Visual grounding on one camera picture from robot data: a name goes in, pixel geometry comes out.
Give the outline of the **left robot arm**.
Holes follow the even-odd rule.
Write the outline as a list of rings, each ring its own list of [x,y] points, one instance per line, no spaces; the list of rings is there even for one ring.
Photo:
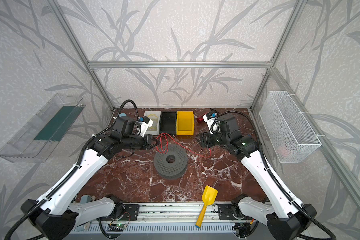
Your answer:
[[[51,189],[37,200],[27,200],[22,205],[24,216],[10,228],[6,240],[11,239],[25,220],[41,232],[35,237],[37,240],[62,240],[76,227],[94,219],[123,216],[123,201],[113,195],[82,205],[72,202],[90,178],[122,150],[151,150],[158,145],[158,141],[146,133],[154,123],[149,117],[132,119],[116,115],[114,119],[109,127],[92,135],[81,149],[77,162]]]

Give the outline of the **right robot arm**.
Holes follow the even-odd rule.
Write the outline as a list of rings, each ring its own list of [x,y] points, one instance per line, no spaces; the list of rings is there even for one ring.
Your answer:
[[[267,205],[242,195],[232,201],[236,218],[252,217],[267,226],[276,240],[309,240],[311,237],[303,235],[303,232],[311,224],[325,232],[330,240],[335,240],[335,234],[316,220],[316,209],[294,195],[269,165],[262,145],[251,135],[242,134],[234,116],[236,113],[206,113],[203,121],[207,123],[208,131],[197,135],[201,147],[220,146],[236,157],[250,171],[270,201]]]

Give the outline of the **grey cable spool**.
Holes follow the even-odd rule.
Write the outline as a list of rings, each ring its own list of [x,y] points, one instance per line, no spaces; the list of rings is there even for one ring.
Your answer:
[[[164,179],[179,179],[184,175],[188,167],[187,152],[178,145],[169,145],[166,153],[157,152],[155,154],[154,167]]]

